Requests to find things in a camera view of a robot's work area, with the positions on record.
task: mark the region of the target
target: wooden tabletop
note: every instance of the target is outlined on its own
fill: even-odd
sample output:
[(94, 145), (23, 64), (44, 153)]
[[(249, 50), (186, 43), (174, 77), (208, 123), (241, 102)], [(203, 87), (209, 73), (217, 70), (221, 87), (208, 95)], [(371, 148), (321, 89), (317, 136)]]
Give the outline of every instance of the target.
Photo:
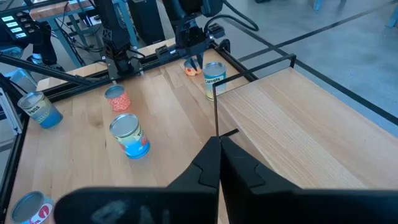
[[(155, 47), (140, 50), (148, 54)], [(237, 74), (214, 50), (208, 50), (205, 62), (212, 61), (225, 64), (227, 76)], [(181, 174), (210, 136), (215, 135), (213, 102), (206, 99), (203, 75), (188, 77), (183, 63), (184, 60), (168, 63), (121, 82), (132, 105), (120, 113), (114, 112), (106, 101), (104, 92), (110, 86), (106, 85), (56, 102), (63, 120), (53, 129), (42, 129), (30, 120), (6, 223), (11, 223), (9, 212), (16, 201), (34, 190), (56, 202), (82, 187), (166, 186)], [(100, 65), (92, 65), (72, 73), (87, 75), (98, 69)], [(54, 78), (44, 80), (39, 88), (56, 82)], [(227, 88), (246, 83), (245, 78), (240, 78)], [(150, 141), (150, 151), (141, 159), (129, 159), (109, 132), (110, 123), (121, 113), (136, 114)], [(232, 125), (221, 121), (220, 127), (225, 133)], [(243, 138), (234, 138), (243, 148), (251, 148)], [(221, 199), (219, 223), (228, 222), (225, 211)], [(54, 223), (52, 217), (46, 222)]]
[(398, 189), (398, 139), (292, 68), (218, 103), (268, 166), (300, 187)]
[[(91, 6), (90, 2), (87, 0), (81, 1), (80, 3), (83, 8)], [(39, 20), (48, 16), (63, 14), (64, 12), (70, 12), (78, 9), (80, 9), (80, 5), (77, 2), (70, 4), (68, 1), (65, 1), (32, 9), (30, 10), (29, 15), (32, 19)]]

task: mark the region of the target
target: concrete floor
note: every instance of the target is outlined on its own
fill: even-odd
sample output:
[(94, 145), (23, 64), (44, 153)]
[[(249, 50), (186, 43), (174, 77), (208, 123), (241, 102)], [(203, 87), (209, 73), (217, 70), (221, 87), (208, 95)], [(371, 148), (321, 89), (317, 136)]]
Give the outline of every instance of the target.
[[(254, 0), (229, 0), (233, 6), (257, 22), (260, 31), (255, 34), (273, 45), (377, 8), (372, 13), (283, 46), (281, 50), (288, 54), (296, 54), (299, 60), (310, 67), (394, 116), (398, 116), (398, 29), (384, 26), (398, 4), (380, 7), (390, 1), (325, 0), (320, 10), (314, 11), (313, 0), (271, 0), (260, 4), (255, 3)], [(166, 21), (167, 15), (159, 2), (158, 8), (161, 18)], [(227, 7), (223, 8), (222, 13), (234, 15)], [(207, 18), (199, 17), (197, 22), (199, 26), (203, 26), (207, 20)], [(221, 19), (217, 23), (225, 28), (226, 38), (231, 41), (231, 53), (236, 58), (267, 48), (262, 42), (253, 39), (229, 22)], [(174, 36), (170, 23), (165, 22), (163, 28), (167, 39)], [(57, 52), (58, 63), (65, 70), (75, 69), (60, 42), (57, 39), (52, 39), (52, 42)], [(100, 58), (99, 54), (78, 51), (87, 64)], [(29, 46), (23, 58), (30, 56), (31, 52), (32, 47)], [(247, 68), (252, 68), (278, 57), (280, 55), (277, 52), (271, 51), (242, 63)], [(255, 74), (263, 77), (286, 66), (288, 66), (287, 62), (283, 62), (257, 71)], [(303, 68), (299, 66), (295, 68), (363, 116), (398, 137), (396, 125), (319, 80)], [(2, 73), (6, 73), (14, 68), (1, 64), (0, 69)], [(37, 80), (42, 78), (45, 77), (41, 74), (35, 75)], [(18, 83), (28, 90), (34, 89), (34, 86), (24, 79), (20, 79)], [(4, 123), (0, 125), (2, 129), (5, 128)]]

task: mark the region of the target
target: food can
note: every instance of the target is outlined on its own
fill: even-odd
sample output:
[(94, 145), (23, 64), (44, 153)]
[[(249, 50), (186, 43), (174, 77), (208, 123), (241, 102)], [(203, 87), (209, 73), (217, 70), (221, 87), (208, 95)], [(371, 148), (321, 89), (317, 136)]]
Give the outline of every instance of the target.
[(185, 74), (187, 74), (189, 76), (195, 76), (195, 75), (198, 75), (199, 73), (201, 73), (201, 69), (200, 69), (198, 60), (193, 59), (193, 62), (195, 63), (195, 65), (197, 67), (196, 70), (192, 67), (190, 59), (186, 60), (184, 63)]
[(150, 143), (134, 114), (121, 114), (109, 126), (111, 134), (116, 138), (130, 159), (138, 159), (147, 154)]
[(42, 128), (55, 127), (63, 118), (62, 114), (41, 91), (26, 94), (19, 99), (18, 106)]
[(23, 196), (11, 210), (11, 221), (21, 224), (39, 224), (50, 215), (54, 202), (42, 192)]
[(124, 111), (130, 104), (129, 95), (122, 85), (113, 85), (105, 91), (105, 98), (116, 112)]
[[(206, 97), (213, 101), (213, 84), (226, 78), (226, 68), (221, 62), (210, 62), (203, 67), (205, 77)], [(226, 90), (226, 83), (216, 87), (216, 94), (222, 94)]]

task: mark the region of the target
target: wooden table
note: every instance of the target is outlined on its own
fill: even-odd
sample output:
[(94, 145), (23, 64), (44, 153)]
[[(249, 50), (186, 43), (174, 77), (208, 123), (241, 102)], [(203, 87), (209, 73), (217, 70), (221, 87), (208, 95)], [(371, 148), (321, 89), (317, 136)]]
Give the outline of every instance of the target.
[[(149, 54), (162, 44), (140, 50)], [(224, 63), (227, 76), (237, 73), (214, 50), (205, 52), (205, 62), (210, 61)], [(29, 122), (6, 223), (15, 202), (33, 190), (57, 201), (81, 187), (166, 186), (181, 174), (215, 135), (213, 102), (205, 97), (203, 77), (186, 76), (183, 63), (121, 82), (132, 100), (122, 113), (136, 114), (151, 142), (141, 159), (128, 159), (109, 133), (109, 124), (121, 114), (103, 96), (110, 85), (57, 102), (64, 118), (54, 129)], [(95, 64), (71, 73), (88, 75), (104, 68)], [(38, 89), (60, 83), (50, 78), (39, 82)], [(239, 78), (227, 89), (233, 91), (218, 97), (220, 133), (238, 127), (241, 131), (231, 138), (295, 184), (397, 188), (397, 139), (296, 71), (252, 83)], [(227, 222), (220, 193), (218, 223)], [(47, 223), (54, 223), (53, 218)]]
[[(140, 51), (153, 53), (163, 44)], [(205, 52), (205, 63), (210, 61), (225, 64), (227, 76), (237, 74), (214, 50)], [(16, 201), (33, 190), (57, 201), (81, 187), (166, 186), (181, 174), (215, 135), (213, 102), (206, 99), (203, 76), (188, 77), (183, 63), (178, 60), (121, 82), (132, 100), (126, 111), (111, 109), (104, 97), (110, 86), (106, 85), (55, 103), (63, 121), (53, 129), (42, 129), (30, 120), (6, 223), (11, 222), (9, 212)], [(104, 68), (96, 64), (70, 73), (89, 75)], [(247, 82), (240, 78), (227, 87), (230, 90)], [(49, 78), (39, 82), (38, 89), (60, 83)], [(151, 143), (148, 155), (141, 159), (127, 158), (109, 132), (110, 123), (121, 113), (136, 114)], [(231, 130), (229, 124), (220, 125), (223, 132)], [(242, 139), (239, 143), (249, 147)], [(220, 202), (219, 223), (227, 223), (223, 199)], [(53, 218), (47, 223), (54, 223)]]
[(301, 188), (398, 189), (398, 139), (292, 68), (217, 100), (268, 166)]
[[(86, 7), (90, 7), (91, 4), (89, 1), (82, 1), (81, 6), (83, 8), (86, 8)], [(70, 12), (70, 11), (79, 10), (79, 9), (80, 9), (79, 4), (77, 4), (77, 3), (69, 4), (68, 1), (65, 1), (65, 2), (60, 2), (60, 3), (51, 4), (48, 6), (43, 6), (43, 7), (38, 7), (38, 8), (32, 9), (32, 10), (30, 10), (29, 15), (34, 20), (40, 20), (40, 19), (44, 19), (46, 17), (63, 14), (64, 12)]]

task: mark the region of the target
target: can lid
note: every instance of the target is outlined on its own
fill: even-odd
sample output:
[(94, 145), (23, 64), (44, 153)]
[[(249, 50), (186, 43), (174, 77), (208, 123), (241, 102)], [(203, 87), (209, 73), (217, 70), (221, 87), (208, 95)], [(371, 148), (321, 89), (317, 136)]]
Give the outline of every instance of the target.
[(138, 118), (134, 114), (121, 114), (117, 116), (109, 126), (111, 134), (117, 137), (125, 137), (133, 133), (138, 127)]
[(210, 62), (203, 67), (203, 74), (208, 76), (219, 76), (225, 71), (226, 68), (221, 62)]
[(124, 87), (122, 85), (113, 85), (105, 91), (105, 98), (113, 99), (121, 96), (124, 93)]
[(11, 210), (11, 220), (14, 223), (22, 223), (23, 221), (29, 220), (37, 212), (39, 212), (40, 207), (43, 205), (44, 195), (42, 192), (31, 192), (24, 195), (19, 201), (14, 205)]
[(18, 100), (18, 106), (22, 109), (30, 108), (39, 102), (39, 100), (41, 100), (43, 97), (44, 94), (41, 91), (30, 92)]

